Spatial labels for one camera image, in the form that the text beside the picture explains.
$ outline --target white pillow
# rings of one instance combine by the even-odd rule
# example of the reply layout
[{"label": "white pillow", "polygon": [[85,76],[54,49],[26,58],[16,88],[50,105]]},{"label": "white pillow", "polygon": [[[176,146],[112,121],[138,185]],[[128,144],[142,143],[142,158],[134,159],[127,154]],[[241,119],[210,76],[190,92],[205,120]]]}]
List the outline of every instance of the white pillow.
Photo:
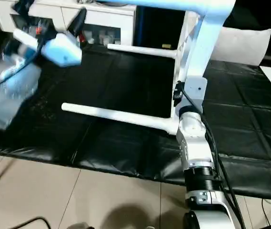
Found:
[{"label": "white pillow", "polygon": [[271,29],[254,31],[223,27],[211,59],[258,66],[267,51],[270,36]]}]

